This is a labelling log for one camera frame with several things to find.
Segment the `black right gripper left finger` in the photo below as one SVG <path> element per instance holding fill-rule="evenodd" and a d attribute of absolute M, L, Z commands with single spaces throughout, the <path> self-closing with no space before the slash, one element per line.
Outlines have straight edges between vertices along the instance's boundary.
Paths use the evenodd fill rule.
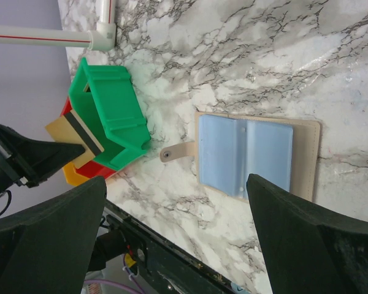
<path fill-rule="evenodd" d="M 80 293 L 106 193 L 97 176 L 0 218 L 0 293 Z"/>

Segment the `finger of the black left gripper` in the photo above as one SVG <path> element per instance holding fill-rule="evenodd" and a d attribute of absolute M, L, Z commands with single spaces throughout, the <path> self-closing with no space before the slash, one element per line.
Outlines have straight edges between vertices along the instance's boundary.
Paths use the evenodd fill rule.
<path fill-rule="evenodd" d="M 83 146 L 78 144 L 24 138 L 28 176 L 26 187 L 36 187 L 48 180 L 49 177 L 84 152 Z"/>

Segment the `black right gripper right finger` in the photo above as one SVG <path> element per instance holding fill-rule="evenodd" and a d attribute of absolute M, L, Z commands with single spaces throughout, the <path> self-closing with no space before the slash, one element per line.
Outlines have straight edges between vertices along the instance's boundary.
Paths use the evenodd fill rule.
<path fill-rule="evenodd" d="M 256 174 L 247 192 L 273 293 L 368 293 L 368 222 Z"/>

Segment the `gold card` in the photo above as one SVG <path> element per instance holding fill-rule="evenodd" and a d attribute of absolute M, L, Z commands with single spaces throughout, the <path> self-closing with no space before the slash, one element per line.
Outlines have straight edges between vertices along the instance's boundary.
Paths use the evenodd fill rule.
<path fill-rule="evenodd" d="M 75 110 L 71 110 L 45 126 L 52 139 L 58 143 L 82 145 L 84 152 L 72 160 L 75 168 L 81 168 L 105 149 Z"/>

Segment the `beige card holder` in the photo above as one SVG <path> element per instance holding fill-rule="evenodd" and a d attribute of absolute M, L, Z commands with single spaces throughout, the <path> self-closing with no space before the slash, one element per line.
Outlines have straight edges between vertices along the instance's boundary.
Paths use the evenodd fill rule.
<path fill-rule="evenodd" d="M 193 157 L 199 184 L 244 202 L 250 174 L 313 200 L 318 121 L 197 112 L 195 133 L 194 141 L 162 149 L 161 162 Z"/>

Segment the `yellow plastic bin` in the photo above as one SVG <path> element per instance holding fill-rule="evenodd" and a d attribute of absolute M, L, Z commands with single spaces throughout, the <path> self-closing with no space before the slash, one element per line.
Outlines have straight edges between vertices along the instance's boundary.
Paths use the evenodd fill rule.
<path fill-rule="evenodd" d="M 63 173 L 66 182 L 74 187 L 77 187 L 89 180 L 89 178 L 87 178 L 86 176 L 80 175 L 76 172 L 76 169 L 72 162 L 66 164 L 63 167 Z"/>

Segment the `red plastic bin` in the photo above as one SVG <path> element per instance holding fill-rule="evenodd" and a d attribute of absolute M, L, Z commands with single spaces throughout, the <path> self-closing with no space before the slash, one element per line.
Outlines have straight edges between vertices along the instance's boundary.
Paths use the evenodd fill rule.
<path fill-rule="evenodd" d="M 89 179 L 95 176 L 103 176 L 105 179 L 107 179 L 116 173 L 115 170 L 112 170 L 109 167 L 105 167 L 104 165 L 101 165 L 93 160 L 91 160 L 81 168 L 75 169 L 78 174 L 86 176 Z"/>

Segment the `green plastic bin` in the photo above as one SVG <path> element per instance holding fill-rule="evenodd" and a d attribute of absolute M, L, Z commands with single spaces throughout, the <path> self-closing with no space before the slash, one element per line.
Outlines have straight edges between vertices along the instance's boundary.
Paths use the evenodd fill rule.
<path fill-rule="evenodd" d="M 125 67 L 90 65 L 82 58 L 69 100 L 104 148 L 94 158 L 97 163 L 119 171 L 147 153 L 151 140 L 147 119 Z"/>

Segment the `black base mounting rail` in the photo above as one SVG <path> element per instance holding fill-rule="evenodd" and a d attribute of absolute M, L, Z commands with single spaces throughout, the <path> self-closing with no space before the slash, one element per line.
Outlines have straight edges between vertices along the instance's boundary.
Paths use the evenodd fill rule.
<path fill-rule="evenodd" d="M 101 223 L 107 232 L 96 238 L 89 271 L 103 270 L 107 262 L 127 255 L 138 274 L 159 293 L 246 293 L 246 290 L 117 207 L 105 203 Z"/>

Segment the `white PVC pipe frame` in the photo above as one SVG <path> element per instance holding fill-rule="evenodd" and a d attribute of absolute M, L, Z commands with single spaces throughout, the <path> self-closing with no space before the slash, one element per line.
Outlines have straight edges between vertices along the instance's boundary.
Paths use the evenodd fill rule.
<path fill-rule="evenodd" d="M 115 24 L 116 4 L 117 2 L 113 0 L 101 1 L 101 17 L 96 24 L 95 30 L 73 32 L 0 25 L 0 43 L 110 51 L 115 46 L 117 35 L 117 26 Z"/>

